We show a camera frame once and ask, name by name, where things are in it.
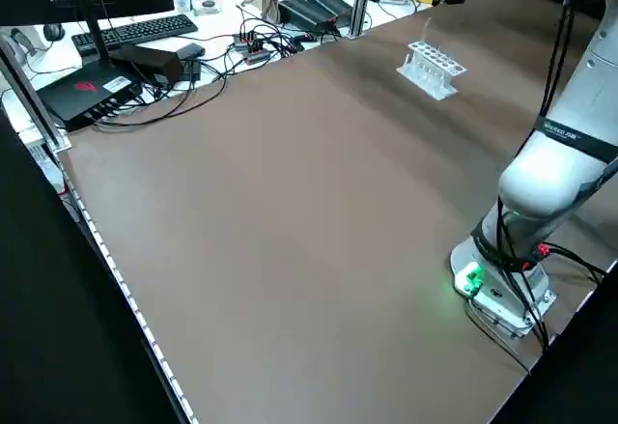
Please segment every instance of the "keyboard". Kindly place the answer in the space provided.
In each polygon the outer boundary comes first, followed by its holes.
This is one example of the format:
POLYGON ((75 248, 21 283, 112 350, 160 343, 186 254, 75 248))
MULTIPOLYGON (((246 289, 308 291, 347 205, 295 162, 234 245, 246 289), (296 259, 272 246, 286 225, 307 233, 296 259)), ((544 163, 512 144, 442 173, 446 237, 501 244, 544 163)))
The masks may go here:
MULTIPOLYGON (((131 23, 114 29, 116 32, 101 30, 103 40, 109 50, 117 49, 122 44, 139 44, 193 33, 197 31, 197 26, 188 16, 181 14, 131 23)), ((93 36, 90 33, 75 35, 70 38, 82 57, 97 53, 93 36)))

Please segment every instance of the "red logo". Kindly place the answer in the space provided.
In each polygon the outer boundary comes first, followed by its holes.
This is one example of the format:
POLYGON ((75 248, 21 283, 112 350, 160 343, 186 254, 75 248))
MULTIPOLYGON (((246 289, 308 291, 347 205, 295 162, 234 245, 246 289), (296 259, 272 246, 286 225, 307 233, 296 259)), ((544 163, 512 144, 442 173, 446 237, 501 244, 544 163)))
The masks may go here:
POLYGON ((97 86, 95 86, 91 82, 81 82, 81 83, 76 83, 75 84, 75 89, 77 91, 83 91, 83 92, 90 91, 90 92, 95 93, 97 91, 97 86))

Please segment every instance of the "desk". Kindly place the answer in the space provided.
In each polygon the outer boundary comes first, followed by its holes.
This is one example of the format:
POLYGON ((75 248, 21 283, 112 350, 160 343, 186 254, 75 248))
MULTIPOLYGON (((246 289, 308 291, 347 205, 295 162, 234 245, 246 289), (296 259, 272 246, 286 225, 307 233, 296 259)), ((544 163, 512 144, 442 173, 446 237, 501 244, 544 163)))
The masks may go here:
MULTIPOLYGON (((353 3, 353 0, 346 0, 349 4, 353 3)), ((195 16, 193 13, 188 13, 189 16, 194 23, 198 26, 199 30, 195 33, 188 34, 186 36, 191 38, 196 38, 199 40, 208 40, 212 37, 216 37, 219 35, 231 35, 237 33, 239 31, 240 24, 242 23, 242 15, 240 10, 237 8, 237 5, 240 4, 241 0, 228 0, 225 2, 225 7, 223 12, 215 15, 202 15, 195 16)), ((420 5, 418 7, 419 10, 423 10, 428 8, 427 5, 420 5)), ((246 9, 253 14, 257 14, 258 10, 250 5, 246 6, 246 9)), ((392 21, 396 17, 401 17, 409 14, 413 14, 415 8, 413 5, 383 5, 380 7, 378 4, 370 3, 368 7, 368 14, 370 19, 368 20, 368 27, 377 27, 389 21, 392 21)), ((113 19, 112 22, 114 26, 122 26, 132 22, 138 22, 153 18, 158 18, 161 16, 167 16, 177 14, 176 12, 164 13, 164 14, 151 14, 151 15, 141 15, 134 16, 128 18, 118 18, 113 19)), ((40 53, 36 58, 31 59, 31 67, 35 71, 54 71, 51 74, 41 74, 37 75, 36 78, 33 79, 32 84, 36 89, 40 89, 53 81, 61 78, 69 74, 71 71, 78 69, 81 67, 81 58, 77 53, 77 50, 72 44, 70 37, 76 34, 84 33, 86 30, 86 26, 84 22, 74 22, 74 23, 66 23, 65 29, 67 31, 66 36, 60 41, 53 44, 52 48, 46 53, 40 53), (57 71, 59 69, 67 69, 66 71, 57 71)), ((99 22, 99 26, 101 29, 108 29, 109 23, 107 20, 101 20, 99 22)), ((39 31, 42 36, 42 27, 39 27, 39 31)), ((347 34, 347 28, 342 28, 342 35, 347 34)), ((297 34, 295 31, 288 31, 288 33, 297 34)), ((45 45, 49 45, 49 42, 45 41, 42 37, 45 45)), ((198 44, 202 45, 206 49, 205 59, 210 59, 214 56, 222 55, 228 45, 233 40, 231 38, 223 37, 221 39, 211 40, 204 43, 198 44)), ((182 38, 169 38, 165 40, 153 41, 153 42, 145 42, 140 45, 176 51, 181 47, 189 44, 191 41, 182 38)), ((320 45, 319 42, 308 43, 305 45, 307 49, 311 49, 320 45)), ((273 58, 272 61, 278 60, 279 57, 273 58)), ((233 63, 240 60, 239 54, 232 54, 231 59, 228 59, 227 67, 231 67, 233 63)), ((209 62, 210 65, 215 67, 218 71, 224 71, 226 68, 226 64, 223 61, 223 58, 216 59, 214 61, 209 62)), ((240 65, 237 67, 237 71, 246 71, 251 67, 246 65, 240 65)), ((28 77, 34 76, 34 73, 26 70, 26 74, 28 77)), ((197 83, 197 86, 202 86, 204 84, 209 83, 213 74, 209 74, 205 71, 202 75, 201 81, 197 83)), ((188 83, 180 83, 177 86, 179 89, 186 89, 188 87, 188 83)), ((29 115, 26 110, 23 108, 18 98, 14 94, 13 91, 8 92, 3 97, 3 102, 5 104, 7 113, 11 119, 11 122, 14 126, 14 129, 20 133, 21 139, 24 144, 28 147, 34 147, 36 145, 41 144, 42 136, 37 131, 37 129, 32 124, 29 115)))
MULTIPOLYGON (((467 319, 447 261, 532 125, 558 16, 545 0, 434 8, 239 75, 178 119, 72 137, 63 163, 201 422, 491 418, 522 370, 467 319), (468 68, 443 102, 395 72, 428 15, 468 68)), ((595 26, 577 19, 565 79, 595 26)), ((615 245, 611 200, 591 207, 615 245)), ((607 267, 601 228, 554 237, 607 267)), ((562 261, 548 273, 559 332, 591 286, 562 261)))

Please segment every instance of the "white label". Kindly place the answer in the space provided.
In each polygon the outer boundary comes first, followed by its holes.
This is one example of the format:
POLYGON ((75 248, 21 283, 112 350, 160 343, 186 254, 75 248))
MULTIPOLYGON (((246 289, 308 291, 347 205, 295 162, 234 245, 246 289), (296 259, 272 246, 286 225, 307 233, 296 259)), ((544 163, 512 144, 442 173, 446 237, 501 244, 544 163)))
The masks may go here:
POLYGON ((124 76, 119 76, 112 79, 109 83, 103 84, 103 88, 105 88, 110 93, 117 93, 129 84, 131 84, 131 82, 128 79, 126 79, 124 76))

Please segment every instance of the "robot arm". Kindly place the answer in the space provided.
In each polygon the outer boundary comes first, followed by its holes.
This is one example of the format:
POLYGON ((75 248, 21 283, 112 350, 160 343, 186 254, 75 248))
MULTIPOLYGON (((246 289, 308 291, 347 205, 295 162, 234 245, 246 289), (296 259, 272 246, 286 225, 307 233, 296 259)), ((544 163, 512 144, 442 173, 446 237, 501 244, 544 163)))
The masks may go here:
POLYGON ((490 317, 517 335, 527 333, 532 317, 505 271, 513 274, 537 317, 555 295, 535 252, 560 224, 611 179, 618 170, 618 0, 606 0, 604 19, 581 58, 565 91, 540 118, 520 153, 502 173, 501 202, 494 205, 470 237, 451 254, 455 286, 490 317), (498 242, 502 221, 511 242, 498 242), (517 259, 498 248, 513 245, 517 259), (469 284, 469 272, 484 270, 480 291, 469 284))

